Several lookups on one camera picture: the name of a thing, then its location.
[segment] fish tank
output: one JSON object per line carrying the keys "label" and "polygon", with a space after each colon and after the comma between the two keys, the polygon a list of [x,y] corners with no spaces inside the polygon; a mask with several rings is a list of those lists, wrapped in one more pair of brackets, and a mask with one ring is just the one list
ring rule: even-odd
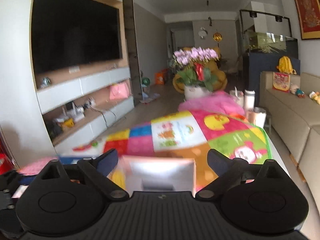
{"label": "fish tank", "polygon": [[248,30],[244,34],[244,53],[275,53],[282,56],[299,58],[298,40],[273,33],[259,33]]}

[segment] framed picture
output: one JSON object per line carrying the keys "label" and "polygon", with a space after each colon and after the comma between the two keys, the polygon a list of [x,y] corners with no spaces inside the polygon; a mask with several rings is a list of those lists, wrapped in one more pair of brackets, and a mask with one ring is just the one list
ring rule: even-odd
{"label": "framed picture", "polygon": [[295,0],[300,28],[301,38],[320,39],[320,3],[319,0]]}

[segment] tv screen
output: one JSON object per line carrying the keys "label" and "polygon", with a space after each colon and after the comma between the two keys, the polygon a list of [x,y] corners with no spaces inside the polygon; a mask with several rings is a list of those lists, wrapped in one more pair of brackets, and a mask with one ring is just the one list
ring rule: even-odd
{"label": "tv screen", "polygon": [[122,58],[119,10],[93,0],[34,0],[31,47],[36,74]]}

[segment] track light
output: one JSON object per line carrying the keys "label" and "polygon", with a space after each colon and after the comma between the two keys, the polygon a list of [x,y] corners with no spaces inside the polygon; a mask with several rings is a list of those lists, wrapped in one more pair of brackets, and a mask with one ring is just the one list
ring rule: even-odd
{"label": "track light", "polygon": [[257,13],[256,12],[249,12],[249,15],[250,15],[250,17],[251,18],[257,18],[258,16],[257,16]]}
{"label": "track light", "polygon": [[276,15],[276,22],[282,22],[282,16]]}

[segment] ceiling lamp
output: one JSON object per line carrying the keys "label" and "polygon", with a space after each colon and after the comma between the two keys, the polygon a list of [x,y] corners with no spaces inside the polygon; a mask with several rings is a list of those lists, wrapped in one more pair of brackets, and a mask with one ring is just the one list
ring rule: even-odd
{"label": "ceiling lamp", "polygon": [[282,16],[280,16],[280,15],[276,15],[275,16],[276,17],[276,22],[282,22]]}
{"label": "ceiling lamp", "polygon": [[218,33],[218,30],[213,35],[213,39],[218,43],[218,47],[219,47],[219,42],[222,41],[222,35],[220,33]]}
{"label": "ceiling lamp", "polygon": [[257,13],[256,12],[249,12],[249,15],[250,15],[250,17],[251,18],[257,18],[258,16],[257,16]]}

